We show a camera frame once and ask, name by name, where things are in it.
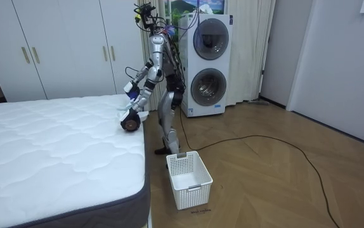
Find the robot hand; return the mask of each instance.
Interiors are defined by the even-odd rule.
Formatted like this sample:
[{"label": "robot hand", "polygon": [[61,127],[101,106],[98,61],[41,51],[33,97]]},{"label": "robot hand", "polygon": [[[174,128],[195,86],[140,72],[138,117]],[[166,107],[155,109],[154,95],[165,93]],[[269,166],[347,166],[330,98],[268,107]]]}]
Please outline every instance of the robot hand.
[{"label": "robot hand", "polygon": [[126,92],[127,96],[129,96],[129,98],[132,100],[137,99],[137,97],[140,95],[138,84],[134,81],[130,81],[126,86],[124,86],[124,92]]},{"label": "robot hand", "polygon": [[137,111],[135,111],[133,108],[130,108],[120,119],[120,124],[121,127],[126,131],[136,131],[141,125],[140,116],[138,115]]}]

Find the humanoid robot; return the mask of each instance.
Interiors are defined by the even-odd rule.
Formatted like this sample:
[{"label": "humanoid robot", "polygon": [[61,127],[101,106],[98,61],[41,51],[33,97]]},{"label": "humanoid robot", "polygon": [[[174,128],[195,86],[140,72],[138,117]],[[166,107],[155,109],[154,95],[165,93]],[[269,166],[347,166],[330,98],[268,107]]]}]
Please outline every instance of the humanoid robot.
[{"label": "humanoid robot", "polygon": [[[170,31],[173,28],[158,26],[158,16],[153,17],[151,15],[151,11],[155,7],[151,6],[150,3],[137,7],[134,10],[138,14],[136,16],[137,26],[142,20],[143,30],[150,33],[150,61],[124,87],[124,91],[132,100],[132,106],[122,116],[120,124],[126,131],[137,130],[141,124],[138,112],[143,111],[155,85],[165,79],[167,82],[166,91],[164,91],[158,106],[159,125],[164,147],[156,150],[155,154],[176,154],[179,153],[179,141],[176,130],[172,128],[172,121],[176,107],[182,102],[186,87],[181,70],[179,51],[170,36]],[[145,77],[146,82],[143,91],[140,93],[138,83]]]}]

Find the robot leg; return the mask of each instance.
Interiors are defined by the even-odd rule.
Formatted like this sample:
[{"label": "robot leg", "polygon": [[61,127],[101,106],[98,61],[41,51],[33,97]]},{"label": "robot leg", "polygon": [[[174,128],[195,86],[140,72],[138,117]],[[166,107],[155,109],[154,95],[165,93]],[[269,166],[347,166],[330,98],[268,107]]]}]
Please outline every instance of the robot leg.
[{"label": "robot leg", "polygon": [[156,155],[176,154],[179,153],[179,140],[176,130],[172,128],[172,121],[175,117],[175,92],[165,92],[162,95],[158,107],[158,117],[162,142],[164,147],[155,150]]}]

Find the stacked washer dryer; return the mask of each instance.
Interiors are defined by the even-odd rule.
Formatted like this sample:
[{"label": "stacked washer dryer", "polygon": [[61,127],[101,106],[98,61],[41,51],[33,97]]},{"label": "stacked washer dryer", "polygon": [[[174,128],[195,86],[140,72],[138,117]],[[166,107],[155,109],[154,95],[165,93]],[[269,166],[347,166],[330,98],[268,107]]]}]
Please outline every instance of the stacked washer dryer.
[{"label": "stacked washer dryer", "polygon": [[187,117],[224,113],[230,67],[233,16],[183,15],[179,20],[179,51],[185,75],[186,91],[182,110]]}]

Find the cabinet handle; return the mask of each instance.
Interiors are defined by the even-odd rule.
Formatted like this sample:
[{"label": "cabinet handle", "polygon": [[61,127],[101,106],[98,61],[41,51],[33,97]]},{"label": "cabinet handle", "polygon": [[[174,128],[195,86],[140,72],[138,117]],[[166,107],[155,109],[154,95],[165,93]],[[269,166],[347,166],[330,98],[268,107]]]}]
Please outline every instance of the cabinet handle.
[{"label": "cabinet handle", "polygon": [[36,61],[40,64],[40,59],[38,58],[37,50],[35,47],[32,47],[32,52],[34,52],[34,56],[36,57]]},{"label": "cabinet handle", "polygon": [[106,47],[103,47],[103,54],[105,54],[105,60],[107,61],[107,53],[106,53]]},{"label": "cabinet handle", "polygon": [[112,46],[112,57],[113,57],[113,61],[115,60],[114,58],[114,47]]},{"label": "cabinet handle", "polygon": [[26,52],[26,50],[25,50],[25,48],[24,48],[24,47],[22,47],[22,51],[23,51],[23,54],[24,54],[25,61],[26,61],[27,63],[30,63],[29,56],[27,55],[27,52]]}]

